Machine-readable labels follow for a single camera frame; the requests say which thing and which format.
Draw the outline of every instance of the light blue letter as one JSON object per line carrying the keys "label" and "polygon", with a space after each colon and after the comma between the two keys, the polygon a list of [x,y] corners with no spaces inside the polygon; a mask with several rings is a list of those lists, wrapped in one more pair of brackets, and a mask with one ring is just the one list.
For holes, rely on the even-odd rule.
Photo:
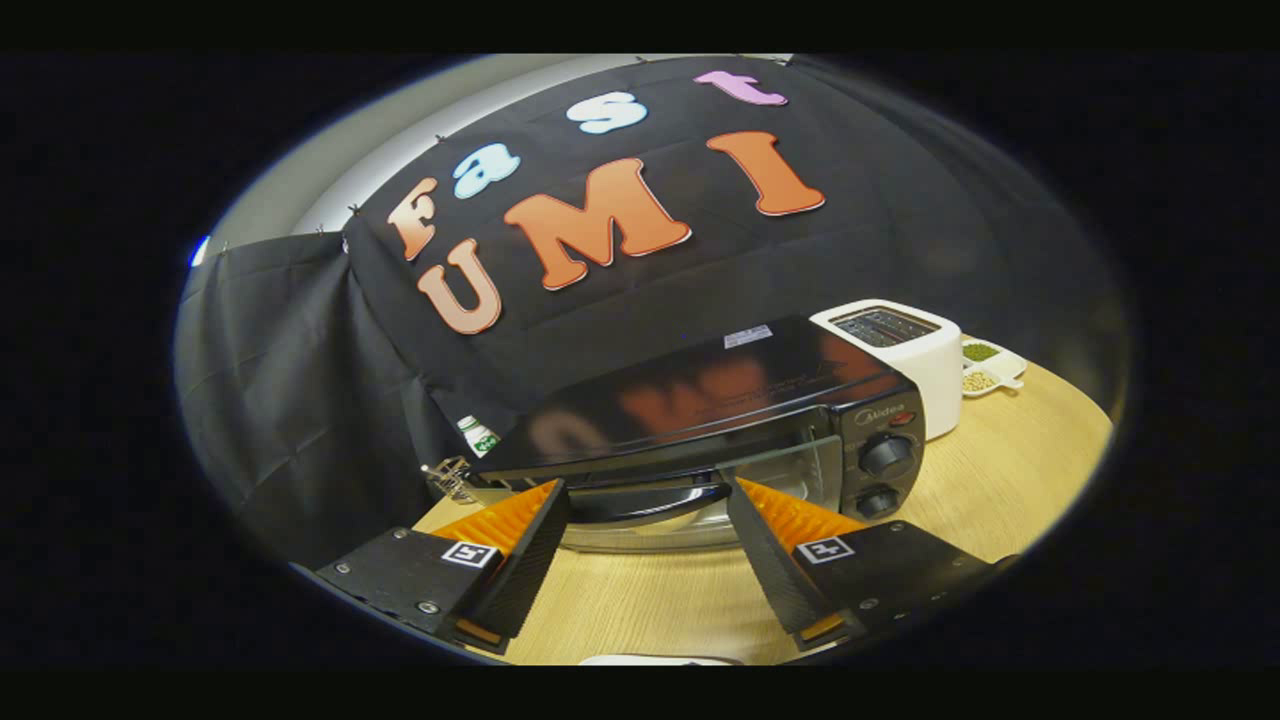
{"label": "light blue letter", "polygon": [[649,114],[649,109],[635,99],[630,92],[605,92],[573,105],[566,115],[573,122],[582,123],[579,126],[582,132],[603,135],[611,129],[634,126]]}
{"label": "light blue letter", "polygon": [[458,200],[466,200],[489,187],[489,183],[498,182],[516,172],[518,167],[520,158],[512,158],[511,152],[507,152],[506,145],[500,142],[485,145],[467,155],[453,169],[453,177],[461,178],[453,186],[453,195]]}

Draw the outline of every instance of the oven control knob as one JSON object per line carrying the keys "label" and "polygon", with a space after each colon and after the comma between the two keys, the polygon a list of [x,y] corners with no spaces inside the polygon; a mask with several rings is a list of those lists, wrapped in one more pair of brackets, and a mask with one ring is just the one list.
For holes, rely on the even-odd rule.
{"label": "oven control knob", "polygon": [[901,477],[915,465],[911,441],[896,436],[872,441],[863,450],[863,459],[858,465],[878,480],[892,480]]}
{"label": "oven control knob", "polygon": [[897,491],[882,487],[881,489],[863,496],[858,501],[858,512],[868,520],[874,520],[882,515],[888,515],[897,510]]}

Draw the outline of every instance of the letter s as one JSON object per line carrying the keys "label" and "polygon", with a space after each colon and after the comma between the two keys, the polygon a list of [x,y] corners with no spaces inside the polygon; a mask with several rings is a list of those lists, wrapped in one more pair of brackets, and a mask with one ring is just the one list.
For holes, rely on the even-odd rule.
{"label": "letter s", "polygon": [[635,99],[630,92],[605,92],[577,102],[564,115],[582,123],[579,129],[585,133],[604,135],[611,129],[634,126],[649,114],[649,109]]}

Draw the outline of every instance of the toaster oven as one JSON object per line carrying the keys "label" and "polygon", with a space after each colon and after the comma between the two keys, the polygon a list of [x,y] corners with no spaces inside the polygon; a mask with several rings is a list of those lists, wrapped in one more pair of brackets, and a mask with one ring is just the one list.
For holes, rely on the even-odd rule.
{"label": "toaster oven", "polygon": [[[468,480],[521,492],[563,478],[576,502],[608,502],[732,475],[868,521],[911,492],[924,427],[911,379],[791,316],[553,393],[471,466]],[[736,543],[723,501],[659,523],[570,524],[562,541],[608,552]]]}

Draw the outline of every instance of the small bottle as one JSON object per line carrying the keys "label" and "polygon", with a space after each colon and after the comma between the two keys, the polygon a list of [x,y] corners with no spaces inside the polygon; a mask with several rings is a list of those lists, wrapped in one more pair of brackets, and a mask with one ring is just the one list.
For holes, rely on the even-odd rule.
{"label": "small bottle", "polygon": [[495,436],[489,428],[481,425],[480,421],[471,415],[458,420],[458,429],[462,430],[462,437],[466,438],[467,445],[475,451],[476,457],[484,457],[484,455],[489,452],[493,446],[498,445],[498,436]]}

